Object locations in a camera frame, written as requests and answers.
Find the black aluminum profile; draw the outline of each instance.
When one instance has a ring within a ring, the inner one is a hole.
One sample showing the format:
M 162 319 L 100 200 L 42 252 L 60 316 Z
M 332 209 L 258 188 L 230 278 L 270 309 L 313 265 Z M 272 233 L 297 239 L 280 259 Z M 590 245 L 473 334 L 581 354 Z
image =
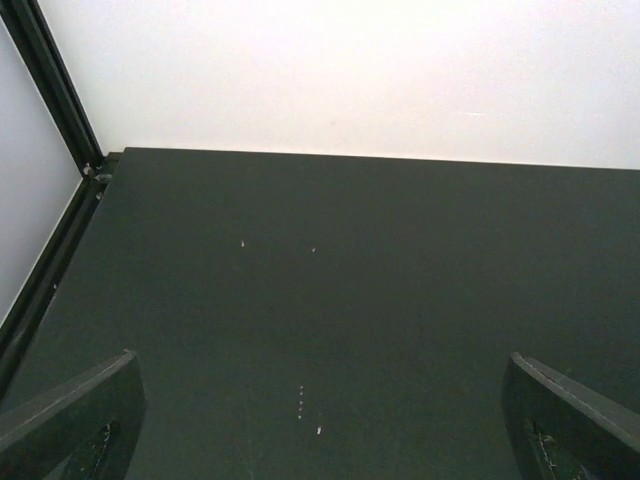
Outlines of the black aluminum profile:
M 84 177 L 104 156 L 37 0 L 0 0 L 0 16 Z
M 107 187 L 114 162 L 84 179 L 0 328 L 0 402 Z

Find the dark green surface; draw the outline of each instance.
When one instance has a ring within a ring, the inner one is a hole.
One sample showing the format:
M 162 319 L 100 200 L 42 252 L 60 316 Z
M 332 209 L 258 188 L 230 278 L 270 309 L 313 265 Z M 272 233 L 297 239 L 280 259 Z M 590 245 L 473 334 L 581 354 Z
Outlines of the dark green surface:
M 132 479 L 517 478 L 512 351 L 640 412 L 639 200 L 629 171 L 128 149 L 4 407 L 130 348 Z

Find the white wall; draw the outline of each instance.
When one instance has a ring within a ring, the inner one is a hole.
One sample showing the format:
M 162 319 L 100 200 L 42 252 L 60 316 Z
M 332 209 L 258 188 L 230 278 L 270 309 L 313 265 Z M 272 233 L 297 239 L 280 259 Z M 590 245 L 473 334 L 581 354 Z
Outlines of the white wall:
M 41 0 L 125 146 L 640 167 L 640 0 Z
M 0 324 L 80 182 L 0 21 Z

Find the dark green board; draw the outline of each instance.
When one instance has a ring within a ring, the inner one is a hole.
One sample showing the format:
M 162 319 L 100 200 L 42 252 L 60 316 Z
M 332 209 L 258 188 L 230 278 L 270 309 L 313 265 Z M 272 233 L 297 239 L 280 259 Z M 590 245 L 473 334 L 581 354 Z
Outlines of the dark green board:
M 639 205 L 631 171 L 127 149 L 4 408 L 129 348 L 129 478 L 514 479 L 512 351 L 640 412 Z

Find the black metal frame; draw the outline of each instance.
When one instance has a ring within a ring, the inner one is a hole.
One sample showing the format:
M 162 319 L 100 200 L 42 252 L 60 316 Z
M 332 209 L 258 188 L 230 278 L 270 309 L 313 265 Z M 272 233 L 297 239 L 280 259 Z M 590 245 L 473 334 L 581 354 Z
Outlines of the black metal frame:
M 117 156 L 107 157 L 101 174 L 82 181 L 0 328 L 0 402 L 107 188 L 117 161 Z
M 0 15 L 85 177 L 104 156 L 36 0 L 0 0 Z

